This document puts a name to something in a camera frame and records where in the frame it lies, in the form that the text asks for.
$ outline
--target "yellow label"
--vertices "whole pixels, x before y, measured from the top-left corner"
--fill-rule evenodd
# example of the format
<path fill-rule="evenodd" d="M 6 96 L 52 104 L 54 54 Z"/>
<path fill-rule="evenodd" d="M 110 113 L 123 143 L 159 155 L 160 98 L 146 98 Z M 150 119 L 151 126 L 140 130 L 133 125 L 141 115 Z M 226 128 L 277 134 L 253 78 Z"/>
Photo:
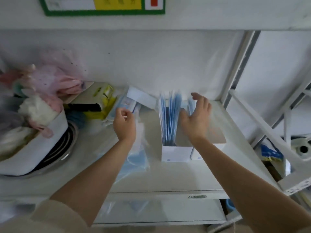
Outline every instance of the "yellow label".
<path fill-rule="evenodd" d="M 96 10 L 141 10 L 142 0 L 94 0 Z"/>

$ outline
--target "shelf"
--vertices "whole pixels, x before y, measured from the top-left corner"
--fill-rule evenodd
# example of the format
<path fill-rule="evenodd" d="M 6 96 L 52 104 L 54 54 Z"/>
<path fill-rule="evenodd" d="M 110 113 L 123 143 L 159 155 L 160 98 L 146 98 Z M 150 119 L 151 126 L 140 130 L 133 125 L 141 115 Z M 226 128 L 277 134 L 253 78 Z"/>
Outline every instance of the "shelf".
<path fill-rule="evenodd" d="M 0 29 L 310 29 L 308 1 L 166 0 L 165 15 L 47 17 L 38 0 L 1 0 Z"/>
<path fill-rule="evenodd" d="M 226 222 L 219 200 L 162 200 L 150 201 L 137 212 L 128 202 L 116 202 L 109 214 L 99 211 L 93 226 L 120 225 L 191 225 Z"/>
<path fill-rule="evenodd" d="M 263 180 L 278 185 L 247 143 L 227 111 L 219 102 L 212 101 L 215 122 L 223 131 L 227 144 L 223 152 Z M 115 183 L 107 200 L 129 199 L 187 199 L 190 195 L 206 195 L 208 199 L 226 199 L 227 194 L 204 161 L 188 163 L 161 162 L 161 131 L 156 111 L 143 107 L 140 117 L 145 123 L 146 148 L 150 169 L 133 173 Z M 58 169 L 29 179 L 0 179 L 0 199 L 40 201 L 49 197 L 68 180 L 96 159 L 95 151 L 111 137 L 112 127 L 96 136 L 81 132 L 69 160 Z"/>

